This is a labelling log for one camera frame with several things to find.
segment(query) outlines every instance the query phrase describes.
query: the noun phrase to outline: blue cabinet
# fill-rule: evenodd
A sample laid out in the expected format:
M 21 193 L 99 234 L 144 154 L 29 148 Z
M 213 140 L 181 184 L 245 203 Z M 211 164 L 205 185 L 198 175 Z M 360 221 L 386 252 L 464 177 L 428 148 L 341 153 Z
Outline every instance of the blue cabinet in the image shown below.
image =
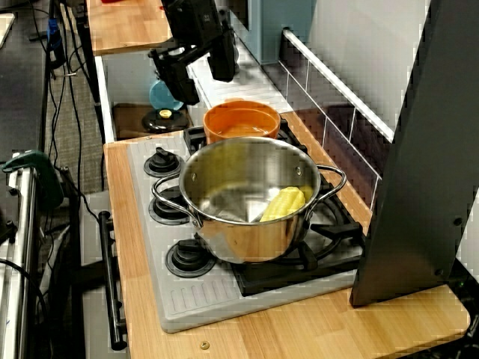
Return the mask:
M 278 62 L 281 32 L 289 28 L 306 42 L 316 0 L 244 0 L 248 2 L 248 28 L 231 11 L 238 37 L 260 64 Z

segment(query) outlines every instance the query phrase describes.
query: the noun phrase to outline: pot handle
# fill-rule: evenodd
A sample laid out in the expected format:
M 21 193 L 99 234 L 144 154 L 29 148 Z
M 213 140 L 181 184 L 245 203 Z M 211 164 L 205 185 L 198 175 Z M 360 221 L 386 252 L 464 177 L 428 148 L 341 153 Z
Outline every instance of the pot handle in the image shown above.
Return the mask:
M 163 184 L 167 181 L 174 180 L 175 178 L 178 178 L 179 176 L 180 176 L 180 174 L 172 174 L 170 176 L 166 176 L 166 177 L 158 179 L 155 182 L 155 184 L 153 185 L 153 187 L 151 188 L 151 191 L 153 192 L 153 196 L 155 196 L 155 198 L 157 200 L 159 200 L 160 202 L 162 202 L 166 206 L 169 206 L 173 209 L 176 209 L 177 211 L 180 211 L 182 213 L 185 213 L 186 215 L 188 215 L 192 219 L 192 223 L 195 227 L 201 228 L 201 227 L 203 227 L 203 224 L 201 223 L 201 219 L 198 215 L 196 215 L 194 212 L 190 211 L 189 209 L 184 208 L 184 207 L 180 206 L 179 204 L 176 204 L 172 200 L 169 200 L 167 198 L 162 197 L 162 195 L 158 192 L 158 187 L 160 187 L 161 184 Z
M 316 197 L 313 200 L 313 202 L 309 206 L 308 211 L 306 212 L 306 215 L 305 215 L 305 217 L 308 221 L 309 221 L 309 219 L 310 219 L 310 217 L 313 213 L 314 207 L 316 207 L 316 205 L 318 203 L 324 201 L 325 199 L 330 198 L 331 196 L 337 194 L 344 187 L 344 185 L 346 184 L 346 181 L 347 181 L 346 174 L 342 170 L 340 170 L 339 168 L 332 167 L 332 166 L 326 166 L 326 165 L 316 165 L 316 167 L 317 167 L 318 170 L 327 170 L 327 171 L 332 171 L 332 172 L 335 172 L 337 174 L 340 174 L 341 175 L 341 181 L 331 191 L 329 191 L 326 194 L 323 194 L 321 197 Z

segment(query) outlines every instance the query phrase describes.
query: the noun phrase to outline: wooden countertop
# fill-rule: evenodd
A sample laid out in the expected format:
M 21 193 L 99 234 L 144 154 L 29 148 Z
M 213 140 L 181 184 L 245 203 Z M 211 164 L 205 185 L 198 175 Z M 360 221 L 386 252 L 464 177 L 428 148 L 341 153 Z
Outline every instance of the wooden countertop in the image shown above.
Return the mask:
M 160 0 L 87 0 L 93 54 L 149 49 L 166 41 L 170 28 Z
M 283 114 L 317 163 L 331 159 L 294 114 Z M 350 289 L 167 334 L 160 328 L 126 148 L 105 145 L 123 305 L 132 359 L 398 358 L 460 338 L 470 318 L 448 286 L 353 309 Z M 336 182 L 332 174 L 327 180 Z M 371 213 L 347 184 L 340 199 L 367 231 Z M 210 347 L 202 350 L 207 341 Z

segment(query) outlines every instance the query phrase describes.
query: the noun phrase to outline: oven door handle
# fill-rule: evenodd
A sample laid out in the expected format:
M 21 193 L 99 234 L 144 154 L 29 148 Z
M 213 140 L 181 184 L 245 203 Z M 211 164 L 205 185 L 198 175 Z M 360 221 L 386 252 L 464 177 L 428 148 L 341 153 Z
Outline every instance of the oven door handle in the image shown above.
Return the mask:
M 100 212 L 98 217 L 100 220 L 100 241 L 105 276 L 106 309 L 108 311 L 110 341 L 112 343 L 112 349 L 118 351 L 125 349 L 127 343 L 123 340 L 123 335 L 126 334 L 126 320 L 120 318 L 121 302 L 118 300 L 112 265 L 112 245 L 114 239 L 110 236 L 110 231 L 113 230 L 113 222 L 110 220 L 110 213 L 107 211 Z

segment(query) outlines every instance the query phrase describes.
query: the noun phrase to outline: yellow corn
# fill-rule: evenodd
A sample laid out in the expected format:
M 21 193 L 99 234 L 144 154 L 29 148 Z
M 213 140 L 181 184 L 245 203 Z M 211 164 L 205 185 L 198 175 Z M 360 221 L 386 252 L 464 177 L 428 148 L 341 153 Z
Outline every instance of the yellow corn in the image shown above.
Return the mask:
M 272 199 L 260 222 L 272 221 L 297 211 L 305 205 L 305 195 L 297 187 L 286 187 Z

